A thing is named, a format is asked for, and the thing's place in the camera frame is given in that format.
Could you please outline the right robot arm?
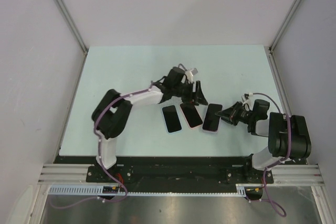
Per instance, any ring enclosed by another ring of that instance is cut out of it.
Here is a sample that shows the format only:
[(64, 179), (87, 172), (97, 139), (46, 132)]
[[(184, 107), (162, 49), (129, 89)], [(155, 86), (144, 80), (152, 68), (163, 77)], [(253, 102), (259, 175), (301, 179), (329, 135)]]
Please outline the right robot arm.
[(244, 123), (251, 135), (267, 138), (267, 147), (252, 154), (251, 164), (242, 169), (243, 179), (249, 183), (261, 177), (261, 170), (271, 170), (289, 160), (308, 158), (311, 153), (305, 117), (269, 112), (269, 108), (268, 101), (256, 99), (250, 108), (245, 100), (215, 113), (230, 125)]

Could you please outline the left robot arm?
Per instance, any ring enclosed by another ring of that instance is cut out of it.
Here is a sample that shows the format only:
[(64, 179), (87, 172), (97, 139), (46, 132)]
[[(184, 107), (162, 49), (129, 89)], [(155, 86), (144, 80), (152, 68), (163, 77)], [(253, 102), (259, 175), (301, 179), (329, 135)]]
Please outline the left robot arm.
[(183, 103), (208, 105), (203, 95), (201, 82), (194, 80), (196, 68), (173, 67), (167, 76), (151, 82), (146, 89), (121, 94), (114, 89), (106, 92), (92, 113), (93, 133), (99, 138), (96, 160), (100, 165), (98, 176), (105, 182), (115, 178), (117, 162), (117, 137), (123, 132), (132, 108), (161, 104), (173, 97)]

